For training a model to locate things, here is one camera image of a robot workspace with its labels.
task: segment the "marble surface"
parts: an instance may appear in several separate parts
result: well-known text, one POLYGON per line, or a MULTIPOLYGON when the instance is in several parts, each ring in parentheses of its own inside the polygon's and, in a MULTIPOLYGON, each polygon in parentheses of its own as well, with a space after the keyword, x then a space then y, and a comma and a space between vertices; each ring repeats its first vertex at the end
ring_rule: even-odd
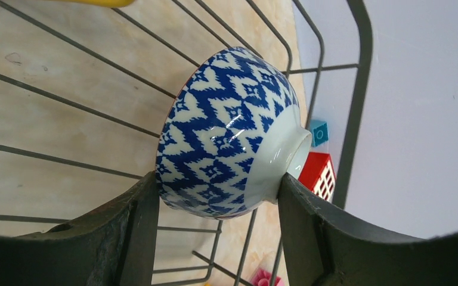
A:
MULTIPOLYGON (((292 3, 255 1, 287 39, 299 68, 292 3)), ((82 4, 7 1, 13 7, 133 73, 176 94, 195 66, 114 11, 82 4)), ((241 45, 194 1, 181 1, 230 45, 241 45)), ((262 56, 286 68, 283 45, 244 0, 206 3, 262 56)), ((171 1, 137 0, 123 9, 198 63, 224 48, 171 1)), ((0 73, 159 133, 172 99, 0 7, 0 73)), ((302 77, 293 75, 305 121, 302 77)), ((0 81, 0 144, 143 175, 153 170, 157 139, 0 81)), ((126 191, 135 180, 0 152, 0 214, 72 219, 126 191)), ((216 261, 236 271, 250 215, 224 223, 216 261)), ((161 205, 159 224, 215 228, 216 222, 161 205)), ((53 225, 0 222, 0 234, 53 225)), ((277 207, 259 208, 243 278, 273 260, 280 237, 277 207)), ((156 269, 202 265, 213 235, 159 232, 156 269)), ((153 282, 203 277, 204 271, 155 275, 153 282)), ((282 261, 279 275, 286 276, 282 261)), ((231 285, 214 271, 212 285, 231 285)))

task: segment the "pink toy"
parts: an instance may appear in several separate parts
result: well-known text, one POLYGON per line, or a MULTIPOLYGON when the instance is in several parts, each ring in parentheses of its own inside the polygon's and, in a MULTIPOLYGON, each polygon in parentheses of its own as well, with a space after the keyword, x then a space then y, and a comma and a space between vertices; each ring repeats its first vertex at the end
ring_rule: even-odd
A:
MULTIPOLYGON (((270 279, 271 273, 259 267, 252 280, 250 280, 250 283, 252 283, 253 286, 270 286, 270 279)), ((275 286, 284 286, 283 281, 278 276, 275 280, 275 286)))

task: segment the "gray metal frame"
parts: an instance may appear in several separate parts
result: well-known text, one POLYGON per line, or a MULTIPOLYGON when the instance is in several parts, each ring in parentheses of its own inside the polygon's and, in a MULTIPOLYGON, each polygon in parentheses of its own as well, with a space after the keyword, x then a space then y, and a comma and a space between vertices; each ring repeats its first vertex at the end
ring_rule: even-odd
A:
MULTIPOLYGON (((204 29, 206 29, 212 36, 217 38, 222 44, 225 46, 229 47, 229 44, 226 43, 225 40, 223 40, 222 37, 217 35, 207 24, 201 21, 195 14, 193 14, 189 9, 187 9, 185 6, 183 6, 182 3, 180 3, 179 0, 171 0, 173 3, 175 3, 177 6, 179 6, 189 17, 191 17, 193 20, 198 22, 204 29)), ((231 35, 233 35, 236 39, 238 39, 243 46, 247 47, 251 51, 253 51, 255 54, 258 56, 261 56, 259 52, 253 48, 251 45, 249 45, 238 33, 236 33, 219 15, 217 15, 208 5, 206 5, 202 0, 195 0, 196 3, 201 6, 209 15, 211 15, 221 26, 223 26, 231 35)), ((358 138, 358 132, 359 132, 359 127, 361 123, 361 116, 363 112, 363 107, 364 107, 364 99, 366 95, 366 88, 367 88, 367 82, 369 78, 369 70, 370 70, 370 64, 371 64, 371 59, 372 59, 372 46, 373 46, 373 41, 372 41, 372 30, 371 30, 371 24, 369 17, 367 15, 366 8, 364 6, 364 3, 362 0, 347 0, 347 4, 349 5, 352 15, 354 17, 354 20, 356 22, 356 25, 359 30, 359 36, 360 36, 360 57, 358 63, 349 63, 349 64, 342 64, 342 65, 337 65, 337 66, 323 66, 323 59, 324 59, 324 42, 322 35, 320 31, 317 29, 315 26, 314 22, 311 20, 303 6, 301 5, 299 0, 292 0, 298 11, 301 13, 303 18, 306 20, 308 25, 310 26, 311 30, 314 32, 315 36, 318 39, 319 46, 320 46, 320 55, 319 55, 319 60, 318 60, 318 65, 317 67, 314 68, 307 68, 307 69, 299 69, 299 70, 291 70, 292 66, 292 52, 290 50, 289 44, 287 41, 282 37, 282 35, 276 30, 276 28, 271 24, 269 19, 266 18, 264 13, 259 9, 259 7, 252 1, 252 0, 246 0, 251 9, 254 10, 254 12, 261 18, 261 20, 268 26, 268 28, 273 32, 273 34, 277 37, 277 39, 283 44, 283 46, 286 49, 287 52, 287 57, 288 57, 288 62, 287 62, 287 67, 286 70, 283 71, 284 75, 286 77, 289 77, 290 74, 303 74, 303 73, 315 73, 315 81, 314 81, 314 87, 312 90, 311 94, 311 101, 310 101, 310 107, 308 110, 308 117, 307 117, 307 126, 310 124, 312 112, 314 109, 314 104, 315 104, 315 98, 317 95, 317 90, 318 90, 318 83, 320 81, 320 75, 321 72, 326 72, 329 70, 340 70, 340 69, 357 69, 357 75, 355 79, 355 85, 354 85, 354 92, 352 94, 352 103, 351 103, 351 108, 349 111, 349 116, 348 116, 348 123, 347 123, 347 129, 346 129, 346 134, 345 134, 345 139, 343 142, 343 148, 342 148, 342 155, 341 155, 341 160, 340 160, 340 166, 338 170, 338 178, 336 181, 336 188, 334 191, 334 197, 333 197, 333 204, 339 206, 340 208, 343 208, 345 206, 345 201, 346 201, 346 195, 348 191, 348 184, 350 180, 350 174, 352 170, 352 164, 354 161, 354 154, 355 154, 355 148, 356 148, 356 143, 357 143, 357 138, 358 138)), ((34 18, 31 18, 27 14, 19 11, 18 9, 14 8, 11 5, 8 5, 0 0, 0 7, 3 9, 15 14, 16 16, 22 18, 23 20, 28 21, 29 23, 33 24, 34 26, 48 32, 49 34, 55 36, 56 38, 61 39, 62 41, 65 41, 66 43, 72 45, 73 47, 87 53, 88 55, 114 67, 115 69, 121 71, 122 73, 127 74, 130 77, 133 77, 136 80, 139 80, 142 83, 145 83, 146 85, 150 86, 151 88, 160 91, 161 93, 165 94, 168 97, 175 98, 175 95, 164 90, 163 88, 155 85, 154 83, 148 81, 147 79, 127 70, 126 68, 118 65, 117 63, 103 57, 102 55, 90 50, 89 48, 81 45, 80 43, 74 41, 73 39, 70 39, 69 37, 61 34, 60 32, 48 27, 47 25, 41 23, 40 21, 35 20, 34 18)), ((147 33, 151 37, 153 37, 155 40, 159 41, 160 43, 164 44, 167 48, 171 49, 172 51, 176 52, 178 55, 180 55, 182 58, 187 60, 188 62, 192 63, 194 66, 198 67, 199 63, 195 62, 192 60, 188 55, 182 53, 178 48, 174 47, 173 45, 169 44, 167 41, 162 39, 160 36, 157 34, 153 33, 151 30, 148 28, 144 27, 142 24, 134 20, 132 17, 124 13, 122 10, 114 8, 112 9, 115 13, 119 14, 123 18, 129 21, 130 24, 133 24, 137 26, 139 29, 141 29, 143 32, 147 33)), ((148 134, 150 136, 159 137, 159 134, 156 134, 150 130, 141 128, 139 126, 133 125, 129 122, 126 122, 124 120, 115 118, 113 116, 110 116, 108 114, 102 113, 98 110, 95 110, 93 108, 89 108, 87 106, 84 106, 82 104, 70 101, 68 99, 65 99, 63 97, 60 97, 58 95, 52 94, 50 92, 47 92, 45 90, 39 89, 37 87, 28 85, 26 83, 20 82, 18 80, 12 79, 10 77, 6 77, 3 74, 0 74, 0 80, 3 82, 7 82, 11 85, 15 85, 19 88, 28 90, 30 92, 34 92, 36 94, 42 95, 44 97, 47 97, 51 100, 55 100, 59 103, 69 105, 73 108, 77 108, 79 110, 85 111, 87 113, 91 113, 95 116, 104 118, 106 120, 109 120, 111 122, 120 124, 122 126, 126 126, 128 128, 137 130, 139 132, 148 134)), ((94 166, 91 164, 85 164, 81 163, 78 161, 73 161, 73 160, 68 160, 65 158, 59 158, 59 157, 54 157, 50 156, 48 154, 41 154, 41 153, 36 153, 28 150, 22 150, 18 148, 13 148, 5 145, 0 145, 0 151, 7 152, 7 153, 13 153, 13 154, 18 154, 22 156, 27 156, 27 157, 33 157, 33 158, 38 158, 41 160, 48 160, 48 161, 53 161, 56 163, 60 164, 67 164, 70 166, 74 167, 81 167, 84 169, 89 169, 89 170, 94 170, 98 172, 104 172, 104 173, 109 173, 112 175, 117 175, 117 176, 123 176, 127 178, 132 178, 132 179, 141 179, 142 176, 136 175, 136 174, 130 174, 130 173, 125 173, 121 172, 118 170, 112 170, 108 168, 104 168, 101 166, 94 166)), ((203 260, 206 262, 208 265, 206 266, 194 266, 194 267, 184 267, 184 268, 172 268, 172 269, 156 269, 153 271, 153 273, 168 273, 168 272, 179 272, 179 271, 192 271, 192 270, 199 270, 199 269, 207 269, 206 276, 204 278, 199 278, 199 279, 191 279, 187 281, 175 281, 175 282, 169 282, 169 283, 163 283, 163 284, 155 284, 155 285, 161 285, 161 286, 176 286, 176 285, 188 285, 188 284, 195 284, 195 283, 200 283, 200 282, 205 282, 207 281, 212 273, 213 268, 220 270, 221 272, 225 273, 226 275, 234 278, 234 285, 239 285, 240 283, 243 285, 251 285, 248 281, 245 281, 244 279, 241 279, 241 273, 245 264, 245 258, 246 258, 246 253, 248 249, 248 245, 252 236, 252 229, 253 229, 253 224, 255 221, 255 216, 256 216, 257 210, 254 210, 251 214, 251 219, 250 219, 250 224, 247 232, 247 236, 245 239, 245 244, 242 250, 242 257, 240 259, 240 263, 238 266, 237 273, 234 274, 227 270, 226 268, 223 268, 219 264, 215 263, 215 254, 218 246, 218 240, 222 232, 222 221, 219 221, 217 229, 191 229, 191 228, 171 228, 167 226, 158 226, 157 230, 158 231, 175 231, 175 232, 201 232, 201 233, 206 233, 206 234, 215 234, 215 239, 213 242, 213 247, 212 247, 212 252, 210 254, 210 257, 205 257, 201 255, 200 253, 193 251, 193 255, 198 257, 199 259, 203 260)), ((0 220, 6 220, 6 221, 15 221, 15 222, 43 222, 43 223, 64 223, 67 222, 65 219, 57 219, 57 218, 45 218, 45 217, 25 217, 25 216, 7 216, 7 215, 0 215, 0 220)), ((278 244, 277 248, 277 256, 274 262, 274 268, 273 268, 273 276, 271 278, 271 283, 270 285, 274 285, 274 281, 276 278, 276 273, 278 270, 278 264, 280 261, 280 256, 282 252, 282 244, 281 244, 281 239, 280 243, 278 244)))
POLYGON ((290 285, 458 286, 458 232, 423 240, 372 225, 289 174, 279 196, 290 285))

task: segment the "ceramic bowl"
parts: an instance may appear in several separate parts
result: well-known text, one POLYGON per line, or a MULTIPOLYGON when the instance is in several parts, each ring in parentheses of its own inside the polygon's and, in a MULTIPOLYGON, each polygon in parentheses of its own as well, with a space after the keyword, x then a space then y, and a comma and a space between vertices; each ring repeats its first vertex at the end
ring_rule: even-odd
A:
POLYGON ((283 74, 246 48, 224 49, 187 81, 159 138, 162 200, 201 217, 227 219, 276 202, 281 177, 295 178, 311 133, 283 74))

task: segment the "wire rack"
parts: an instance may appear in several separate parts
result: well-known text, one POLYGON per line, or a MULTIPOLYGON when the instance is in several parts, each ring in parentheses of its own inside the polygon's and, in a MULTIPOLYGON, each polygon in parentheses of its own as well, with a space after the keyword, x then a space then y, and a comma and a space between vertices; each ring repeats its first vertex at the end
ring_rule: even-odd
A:
MULTIPOLYGON (((179 8, 181 8, 189 17, 191 17, 193 20, 195 20, 200 26, 202 26, 206 31, 208 31, 213 37, 215 37, 217 40, 219 40, 223 45, 226 47, 230 47, 230 45, 212 28, 210 28, 205 22, 203 22, 200 18, 198 18, 192 11, 190 11, 185 5, 183 5, 179 0, 170 0, 172 1, 175 5, 177 5, 179 8)), ((209 5, 207 5, 205 2, 202 0, 195 0, 197 5, 202 7, 203 10, 205 10, 213 19, 216 20, 225 30, 227 30, 232 36, 234 36, 243 46, 246 48, 250 49, 253 51, 255 54, 258 56, 261 56, 259 51, 257 51, 254 47, 252 47, 248 42, 243 39, 241 35, 239 35, 234 29, 231 28, 229 24, 227 24, 216 12, 214 12, 209 5)), ((367 15, 366 8, 362 2, 362 0, 347 0, 347 4, 352 12, 352 16, 355 20, 355 23, 358 27, 359 31, 359 38, 360 38, 360 56, 359 56, 359 61, 357 63, 348 63, 348 64, 341 64, 337 66, 323 66, 323 60, 324 60, 324 53, 325 53, 325 47, 324 47, 324 41, 323 37, 320 33, 320 31, 317 29, 317 26, 314 24, 313 20, 311 17, 308 15, 308 13, 305 11, 305 8, 301 4, 299 0, 292 0, 294 6, 298 9, 299 13, 303 18, 306 20, 307 24, 311 28, 311 30, 314 32, 315 36, 318 39, 318 44, 320 47, 320 53, 318 57, 318 64, 316 67, 310 67, 310 68, 305 68, 305 69, 297 69, 297 70, 292 70, 292 61, 293 61, 293 54, 291 52, 291 48, 287 41, 285 40, 284 37, 278 32, 278 30, 273 26, 273 24, 269 21, 269 19, 265 16, 265 14, 259 9, 259 7, 255 4, 254 1, 252 0, 246 0, 248 5, 251 7, 251 9, 259 16, 259 18, 266 24, 266 26, 272 31, 274 36, 280 41, 280 43, 284 46, 286 50, 286 55, 287 55, 287 66, 286 69, 283 71, 284 75, 286 77, 289 77, 291 74, 314 74, 312 77, 314 77, 314 86, 311 91, 311 101, 310 101, 310 106, 308 109, 308 115, 307 115, 307 123, 306 126, 309 126, 310 120, 312 118, 312 112, 314 109, 314 104, 315 104, 315 98, 317 95, 317 90, 318 90, 318 84, 320 80, 320 76, 322 72, 327 72, 331 70, 342 70, 342 69, 357 69, 357 75, 355 78, 355 84, 354 84, 354 91, 352 94, 352 103, 350 106, 349 110, 349 116, 348 116, 348 121, 347 121, 347 126, 346 126, 346 134, 345 134, 345 139, 343 142, 343 147, 342 147, 342 154, 341 154, 341 160, 339 163, 339 170, 338 170, 338 178, 336 181, 336 188, 334 191, 334 196, 333 196, 333 204, 337 205, 340 208, 345 207, 345 202, 346 202, 346 195, 348 191, 348 184, 350 180, 350 174, 352 170, 352 163, 354 161, 354 154, 355 154, 355 148, 356 148, 356 143, 357 143, 357 138, 358 138, 358 132, 359 132, 359 127, 361 123, 361 116, 363 112, 363 106, 364 106, 364 98, 366 95, 366 88, 367 88, 367 82, 369 78, 369 70, 370 70, 370 63, 372 59, 372 29, 371 29, 371 24, 369 17, 367 15)), ((26 20, 30 24, 44 30, 45 32, 49 33, 53 37, 56 37, 65 43, 79 49, 80 51, 98 59, 99 61, 115 68, 116 70, 119 70, 120 72, 148 85, 149 87, 163 93, 167 97, 175 98, 176 96, 167 90, 161 88, 159 85, 154 84, 153 82, 141 77, 140 75, 118 65, 112 60, 109 60, 108 58, 102 56, 101 54, 98 54, 97 52, 94 52, 93 50, 87 48, 86 46, 80 44, 79 42, 74 41, 73 39, 70 39, 69 37, 63 35, 62 33, 50 28, 49 26, 41 23, 40 21, 35 20, 34 18, 30 17, 29 15, 21 12, 20 10, 14 8, 12 5, 9 5, 7 3, 4 3, 0 0, 0 7, 9 11, 10 13, 13 13, 17 17, 22 18, 23 20, 26 20)), ((177 47, 171 45, 167 41, 165 41, 163 38, 161 38, 159 35, 153 33, 150 29, 146 28, 142 24, 140 24, 138 21, 136 21, 134 18, 130 17, 128 14, 123 12, 120 9, 113 8, 112 9, 116 14, 120 15, 123 17, 125 20, 128 21, 129 24, 134 25, 141 29, 144 33, 150 35, 153 39, 159 41, 161 44, 163 44, 165 47, 170 49, 171 51, 175 52, 178 54, 180 57, 183 59, 187 60, 189 63, 192 63, 196 67, 199 67, 200 64, 194 61, 192 58, 190 58, 187 54, 181 52, 177 47)), ((36 93, 38 95, 41 95, 43 97, 49 98, 51 100, 57 101, 59 104, 65 104, 68 105, 72 108, 76 108, 78 110, 84 111, 86 113, 93 114, 95 116, 98 116, 100 118, 109 120, 111 122, 117 123, 119 125, 134 129, 136 131, 142 132, 144 134, 153 136, 155 138, 159 137, 159 134, 154 133, 150 130, 141 128, 139 126, 133 125, 132 123, 126 122, 124 120, 115 118, 109 114, 100 112, 98 110, 95 110, 93 108, 87 107, 83 104, 68 100, 66 98, 63 98, 59 95, 50 93, 48 91, 45 91, 43 89, 37 88, 35 86, 26 84, 24 82, 21 82, 19 80, 12 79, 10 77, 7 77, 3 74, 0 74, 0 81, 5 82, 10 85, 14 85, 16 87, 25 89, 29 92, 36 93)), ((6 152, 6 153, 12 153, 16 155, 21 155, 21 156, 26 156, 26 157, 31 157, 31 158, 36 158, 40 160, 46 160, 46 161, 51 161, 51 162, 56 162, 59 164, 65 164, 73 167, 79 167, 83 169, 89 169, 89 170, 94 170, 98 172, 103 172, 103 173, 108 173, 116 176, 122 176, 126 178, 131 178, 131 179, 141 179, 142 176, 136 175, 136 174, 131 174, 131 173, 126 173, 126 172, 121 172, 118 170, 114 169, 108 169, 105 167, 101 166, 95 166, 92 164, 86 164, 80 161, 74 161, 74 160, 68 160, 66 158, 60 158, 60 157, 55 157, 51 156, 48 154, 42 154, 42 153, 36 153, 33 151, 28 151, 28 150, 23 150, 19 148, 13 148, 11 146, 6 146, 6 145, 0 145, 0 151, 6 152)), ((193 270, 202 270, 206 269, 207 273, 205 277, 199 278, 199 279, 191 279, 191 280, 185 280, 185 281, 175 281, 175 282, 168 282, 168 283, 162 283, 162 284, 155 284, 155 285, 162 285, 162 286, 176 286, 176 285, 188 285, 188 284, 196 284, 196 283, 201 283, 201 282, 206 282, 210 277, 213 269, 217 269, 224 274, 234 278, 234 285, 247 285, 251 286, 251 283, 249 281, 246 281, 241 278, 242 275, 242 270, 245 265, 245 258, 246 258, 246 253, 248 251, 248 246, 249 242, 252 236, 252 229, 253 225, 255 223, 255 218, 256 218, 257 210, 254 210, 251 214, 250 217, 250 223, 248 226, 248 231, 245 239, 245 243, 243 246, 242 250, 242 256, 237 268, 236 273, 232 273, 231 271, 227 270, 226 268, 222 267, 221 265, 217 264, 215 262, 215 254, 218 246, 218 241, 222 232, 222 224, 223 221, 218 222, 218 226, 216 229, 192 229, 192 228, 173 228, 173 227, 168 227, 168 226, 158 226, 157 230, 159 231, 169 231, 169 232, 202 232, 202 233, 208 233, 208 234, 215 234, 215 239, 213 241, 213 246, 212 246, 212 251, 209 257, 201 255, 197 251, 192 251, 192 254, 196 257, 198 257, 200 260, 206 262, 206 265, 203 266, 191 266, 191 267, 184 267, 184 268, 172 268, 172 269, 155 269, 153 273, 171 273, 171 272, 182 272, 182 271, 193 271, 193 270)), ((13 221, 13 222, 40 222, 40 223, 63 223, 66 222, 67 220, 65 219, 57 219, 57 218, 48 218, 48 217, 28 217, 28 216, 9 216, 9 215, 2 215, 0 214, 0 220, 1 221, 13 221)), ((270 281, 270 285, 274 285, 276 275, 277 275, 277 270, 278 270, 278 264, 280 262, 280 257, 282 253, 282 244, 281 244, 281 239, 277 247, 277 255, 276 259, 274 261, 274 267, 273 267, 273 273, 270 281)))

